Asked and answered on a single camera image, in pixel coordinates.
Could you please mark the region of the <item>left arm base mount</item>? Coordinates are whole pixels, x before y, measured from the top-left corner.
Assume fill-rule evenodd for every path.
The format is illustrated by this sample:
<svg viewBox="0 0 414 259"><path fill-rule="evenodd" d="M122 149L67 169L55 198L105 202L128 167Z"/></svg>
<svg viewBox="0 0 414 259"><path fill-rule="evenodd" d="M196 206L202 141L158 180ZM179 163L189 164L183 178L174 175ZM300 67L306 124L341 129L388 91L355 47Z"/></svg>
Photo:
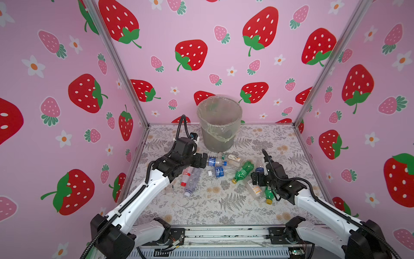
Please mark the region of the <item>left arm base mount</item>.
<svg viewBox="0 0 414 259"><path fill-rule="evenodd" d="M161 246L177 246L184 243L185 228L167 228L156 242Z"/></svg>

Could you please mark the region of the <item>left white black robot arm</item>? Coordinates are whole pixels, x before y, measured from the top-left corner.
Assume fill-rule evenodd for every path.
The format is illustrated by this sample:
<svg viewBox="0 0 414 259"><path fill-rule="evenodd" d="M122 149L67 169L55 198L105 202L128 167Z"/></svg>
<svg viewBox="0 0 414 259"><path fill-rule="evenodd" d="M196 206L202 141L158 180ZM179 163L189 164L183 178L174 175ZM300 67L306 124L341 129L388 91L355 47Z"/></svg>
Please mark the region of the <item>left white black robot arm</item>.
<svg viewBox="0 0 414 259"><path fill-rule="evenodd" d="M171 150L151 161L143 182L106 216L96 215L91 221L92 240L81 257L87 258L95 248L108 259L126 259L131 252L149 242L166 243L170 225L154 219L134 231L133 226L145 208L188 167L205 168L208 155L197 153L198 134L177 131Z"/></svg>

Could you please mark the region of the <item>crushed clear bottle white cap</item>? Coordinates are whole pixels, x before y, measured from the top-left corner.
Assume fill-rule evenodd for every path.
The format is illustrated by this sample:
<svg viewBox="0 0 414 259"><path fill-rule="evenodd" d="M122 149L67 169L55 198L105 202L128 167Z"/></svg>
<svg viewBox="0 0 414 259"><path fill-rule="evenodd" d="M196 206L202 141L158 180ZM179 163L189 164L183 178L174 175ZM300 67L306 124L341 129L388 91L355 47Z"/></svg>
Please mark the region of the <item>crushed clear bottle white cap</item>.
<svg viewBox="0 0 414 259"><path fill-rule="evenodd" d="M202 170L203 169L201 169L201 168L195 168L194 171L192 172L192 174L189 178L189 181L187 182L187 185L186 185L185 190L184 190L184 196L185 197L190 197L194 193L194 191L197 187L197 184L200 180Z"/></svg>

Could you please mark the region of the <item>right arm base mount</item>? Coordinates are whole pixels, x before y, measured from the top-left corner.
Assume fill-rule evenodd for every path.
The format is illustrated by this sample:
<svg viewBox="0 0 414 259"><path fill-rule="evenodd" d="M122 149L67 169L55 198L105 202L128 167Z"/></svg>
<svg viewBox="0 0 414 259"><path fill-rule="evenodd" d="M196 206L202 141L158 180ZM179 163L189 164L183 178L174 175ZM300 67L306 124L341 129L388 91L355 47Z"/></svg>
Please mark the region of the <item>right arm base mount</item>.
<svg viewBox="0 0 414 259"><path fill-rule="evenodd" d="M266 239L269 239L273 245L305 245L297 230L292 227L270 227L268 229L268 235Z"/></svg>

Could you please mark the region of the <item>small clear bottle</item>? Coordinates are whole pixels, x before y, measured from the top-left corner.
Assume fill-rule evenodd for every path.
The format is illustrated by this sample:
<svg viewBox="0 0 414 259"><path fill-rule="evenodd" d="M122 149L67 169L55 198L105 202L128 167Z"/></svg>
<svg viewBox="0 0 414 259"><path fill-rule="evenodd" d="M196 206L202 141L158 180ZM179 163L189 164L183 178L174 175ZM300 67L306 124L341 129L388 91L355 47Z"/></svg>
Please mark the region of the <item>small clear bottle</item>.
<svg viewBox="0 0 414 259"><path fill-rule="evenodd" d="M174 184L170 183L166 188L165 188L165 195L173 195L175 193L175 188L174 188Z"/></svg>

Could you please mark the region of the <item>clear bottle red cap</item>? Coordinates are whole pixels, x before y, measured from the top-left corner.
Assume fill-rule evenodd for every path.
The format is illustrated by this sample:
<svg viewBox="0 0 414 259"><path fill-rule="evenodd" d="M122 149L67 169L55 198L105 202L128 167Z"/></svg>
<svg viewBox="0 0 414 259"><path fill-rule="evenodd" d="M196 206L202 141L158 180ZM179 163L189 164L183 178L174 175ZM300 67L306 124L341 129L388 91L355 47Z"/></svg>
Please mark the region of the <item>clear bottle red cap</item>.
<svg viewBox="0 0 414 259"><path fill-rule="evenodd" d="M185 187L187 185L191 175L193 174L193 170L194 170L193 167L188 167L183 170L181 186Z"/></svg>

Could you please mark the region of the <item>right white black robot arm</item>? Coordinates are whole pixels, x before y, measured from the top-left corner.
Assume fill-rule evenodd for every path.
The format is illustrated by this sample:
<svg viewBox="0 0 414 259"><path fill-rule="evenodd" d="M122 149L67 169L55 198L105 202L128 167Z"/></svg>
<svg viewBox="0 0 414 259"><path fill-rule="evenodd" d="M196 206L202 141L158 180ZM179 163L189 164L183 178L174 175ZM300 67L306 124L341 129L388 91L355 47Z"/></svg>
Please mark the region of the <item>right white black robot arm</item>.
<svg viewBox="0 0 414 259"><path fill-rule="evenodd" d="M288 242L310 242L342 259L400 258L378 224L348 215L320 199L308 180L289 178L280 163L273 161L265 150L262 152L265 169L251 174L253 184L266 187L277 201L286 200L326 225L326 228L318 227L297 216L285 225L284 236Z"/></svg>

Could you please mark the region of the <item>clear bottle orange label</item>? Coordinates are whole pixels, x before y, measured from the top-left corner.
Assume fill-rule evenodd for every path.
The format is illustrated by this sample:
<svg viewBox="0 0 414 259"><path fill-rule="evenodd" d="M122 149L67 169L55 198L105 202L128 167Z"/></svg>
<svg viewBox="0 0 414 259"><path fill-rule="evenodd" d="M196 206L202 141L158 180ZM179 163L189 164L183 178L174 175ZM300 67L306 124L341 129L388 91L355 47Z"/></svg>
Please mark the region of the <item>clear bottle orange label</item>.
<svg viewBox="0 0 414 259"><path fill-rule="evenodd" d="M264 191L261 189L261 187L259 187L257 185L254 185L252 183L252 180L245 180L244 182L245 182L245 185L246 185L248 191L250 192L250 194L254 198L254 200L256 200L258 202L265 202L266 201Z"/></svg>

